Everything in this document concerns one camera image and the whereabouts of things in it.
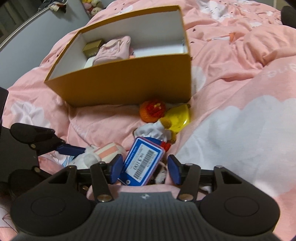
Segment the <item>white black plush cow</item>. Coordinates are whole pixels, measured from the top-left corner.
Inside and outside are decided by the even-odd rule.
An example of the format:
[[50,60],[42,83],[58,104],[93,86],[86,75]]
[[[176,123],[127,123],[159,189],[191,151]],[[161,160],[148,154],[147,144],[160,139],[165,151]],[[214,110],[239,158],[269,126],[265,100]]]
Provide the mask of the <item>white black plush cow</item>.
[[91,165],[99,162],[110,163],[117,154],[121,154],[123,159],[127,156],[125,148],[118,143],[112,142],[103,147],[90,145],[84,153],[73,158],[67,165],[74,165],[78,170],[89,169]]

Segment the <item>blue barcode tag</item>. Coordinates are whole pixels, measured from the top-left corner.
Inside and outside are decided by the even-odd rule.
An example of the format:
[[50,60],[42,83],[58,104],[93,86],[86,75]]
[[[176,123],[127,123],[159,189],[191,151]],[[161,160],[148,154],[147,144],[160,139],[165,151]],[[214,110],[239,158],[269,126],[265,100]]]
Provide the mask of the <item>blue barcode tag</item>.
[[123,163],[118,181],[126,186],[146,185],[164,154],[161,146],[137,137]]

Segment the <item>duck plush keychain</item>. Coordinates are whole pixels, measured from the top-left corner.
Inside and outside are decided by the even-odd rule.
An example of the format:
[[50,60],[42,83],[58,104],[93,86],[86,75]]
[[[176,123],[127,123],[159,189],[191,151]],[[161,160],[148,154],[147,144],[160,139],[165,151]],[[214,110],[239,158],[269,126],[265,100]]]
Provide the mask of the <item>duck plush keychain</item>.
[[[146,123],[133,131],[134,138],[142,137],[160,146],[167,152],[171,145],[176,142],[176,133],[171,128],[169,118],[160,118],[155,123]],[[156,168],[153,170],[147,185],[163,184],[167,174],[167,167],[161,158]]]

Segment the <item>yellow round toy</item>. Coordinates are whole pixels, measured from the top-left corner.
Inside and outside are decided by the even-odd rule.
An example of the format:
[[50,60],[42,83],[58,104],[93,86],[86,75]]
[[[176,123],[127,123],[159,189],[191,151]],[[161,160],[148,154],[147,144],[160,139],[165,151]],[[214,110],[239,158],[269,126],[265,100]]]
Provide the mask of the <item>yellow round toy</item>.
[[171,121],[170,130],[179,133],[191,121],[190,105],[187,103],[171,104],[166,103],[166,112],[162,118]]

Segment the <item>orange crochet ball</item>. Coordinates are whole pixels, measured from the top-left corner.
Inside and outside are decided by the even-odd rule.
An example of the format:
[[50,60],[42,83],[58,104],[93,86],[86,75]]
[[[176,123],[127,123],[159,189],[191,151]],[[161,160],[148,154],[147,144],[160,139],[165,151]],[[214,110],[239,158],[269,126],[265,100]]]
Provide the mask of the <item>orange crochet ball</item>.
[[160,99],[151,99],[139,106],[139,115],[145,123],[155,123],[163,118],[167,111],[166,104]]

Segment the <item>white long box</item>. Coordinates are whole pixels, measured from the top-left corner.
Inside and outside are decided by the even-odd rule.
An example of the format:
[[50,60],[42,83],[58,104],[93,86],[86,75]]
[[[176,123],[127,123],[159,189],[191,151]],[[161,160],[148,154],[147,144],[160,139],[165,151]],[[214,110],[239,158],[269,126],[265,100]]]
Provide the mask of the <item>white long box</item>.
[[88,58],[83,68],[85,69],[85,68],[92,67],[94,58],[95,58],[94,56]]

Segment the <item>gold small box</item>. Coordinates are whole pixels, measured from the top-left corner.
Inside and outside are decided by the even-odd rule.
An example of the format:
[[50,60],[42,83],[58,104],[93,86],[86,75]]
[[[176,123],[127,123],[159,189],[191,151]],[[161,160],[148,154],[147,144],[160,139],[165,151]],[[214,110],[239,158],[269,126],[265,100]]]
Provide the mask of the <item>gold small box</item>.
[[89,42],[85,45],[82,52],[86,58],[96,56],[101,46],[105,43],[103,39]]

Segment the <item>pink mini backpack pouch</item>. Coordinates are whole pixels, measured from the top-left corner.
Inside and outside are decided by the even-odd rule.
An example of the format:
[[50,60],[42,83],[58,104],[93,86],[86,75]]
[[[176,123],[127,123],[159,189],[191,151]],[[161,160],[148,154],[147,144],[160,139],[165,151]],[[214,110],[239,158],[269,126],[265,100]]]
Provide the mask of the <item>pink mini backpack pouch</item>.
[[130,44],[130,36],[114,38],[108,41],[100,47],[93,59],[92,65],[96,66],[114,61],[127,60],[130,57],[134,57],[134,51]]

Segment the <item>pink cloud print duvet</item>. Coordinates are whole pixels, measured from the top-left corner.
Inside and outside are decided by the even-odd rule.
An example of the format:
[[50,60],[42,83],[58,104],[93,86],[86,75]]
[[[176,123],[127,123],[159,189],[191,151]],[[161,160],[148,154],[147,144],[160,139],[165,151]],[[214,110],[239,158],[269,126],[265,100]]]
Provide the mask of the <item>pink cloud print duvet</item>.
[[[280,206],[275,234],[295,236],[295,29],[280,12],[247,1],[114,1],[91,20],[179,5],[192,57],[191,121],[169,150],[203,169],[222,165]],[[74,37],[60,39],[41,64],[9,88],[3,124],[52,128],[69,144],[126,150],[142,125],[136,105],[71,108],[44,84]]]

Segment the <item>orange cardboard storage box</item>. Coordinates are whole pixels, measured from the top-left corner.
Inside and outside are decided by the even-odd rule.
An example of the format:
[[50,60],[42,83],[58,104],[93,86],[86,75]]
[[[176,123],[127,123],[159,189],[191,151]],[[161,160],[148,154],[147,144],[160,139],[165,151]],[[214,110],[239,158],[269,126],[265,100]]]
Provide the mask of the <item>orange cardboard storage box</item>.
[[[134,57],[83,68],[89,42],[130,36]],[[73,107],[191,98],[191,56],[179,6],[141,9],[80,29],[44,83]]]

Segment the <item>plush toy tube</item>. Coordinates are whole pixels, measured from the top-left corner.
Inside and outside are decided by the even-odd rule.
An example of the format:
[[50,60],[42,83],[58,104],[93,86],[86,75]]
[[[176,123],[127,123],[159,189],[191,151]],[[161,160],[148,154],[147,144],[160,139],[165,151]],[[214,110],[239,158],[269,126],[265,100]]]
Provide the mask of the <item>plush toy tube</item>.
[[81,2],[86,13],[91,18],[104,9],[102,2],[99,0],[82,0]]

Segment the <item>black pillow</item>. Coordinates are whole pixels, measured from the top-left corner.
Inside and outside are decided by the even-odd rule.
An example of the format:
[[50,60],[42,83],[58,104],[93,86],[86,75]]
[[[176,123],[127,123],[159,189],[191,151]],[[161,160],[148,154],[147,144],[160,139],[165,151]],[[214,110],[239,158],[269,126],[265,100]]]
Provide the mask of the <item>black pillow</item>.
[[283,25],[296,27],[296,11],[291,6],[284,6],[281,9],[281,21]]

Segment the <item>window frame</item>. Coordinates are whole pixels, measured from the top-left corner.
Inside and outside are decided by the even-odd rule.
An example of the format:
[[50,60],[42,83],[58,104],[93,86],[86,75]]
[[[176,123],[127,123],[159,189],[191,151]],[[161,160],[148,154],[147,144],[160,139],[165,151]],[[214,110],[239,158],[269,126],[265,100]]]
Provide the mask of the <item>window frame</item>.
[[9,36],[36,15],[43,1],[1,1],[1,47]]

